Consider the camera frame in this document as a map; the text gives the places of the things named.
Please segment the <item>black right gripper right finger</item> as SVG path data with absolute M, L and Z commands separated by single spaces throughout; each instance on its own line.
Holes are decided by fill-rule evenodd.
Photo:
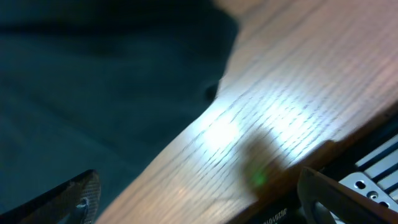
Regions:
M 306 167 L 297 192 L 310 224 L 397 224 L 397 203 L 361 172 L 337 182 Z

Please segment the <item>black polo shirt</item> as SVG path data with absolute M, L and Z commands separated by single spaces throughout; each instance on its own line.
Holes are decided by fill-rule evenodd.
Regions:
M 1 0 L 1 211 L 94 169 L 103 212 L 212 104 L 237 34 L 213 1 Z

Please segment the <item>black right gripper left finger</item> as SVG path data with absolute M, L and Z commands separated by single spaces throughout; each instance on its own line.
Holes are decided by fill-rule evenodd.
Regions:
M 32 200 L 1 214 L 1 223 L 92 223 L 101 197 L 98 173 L 86 170 Z

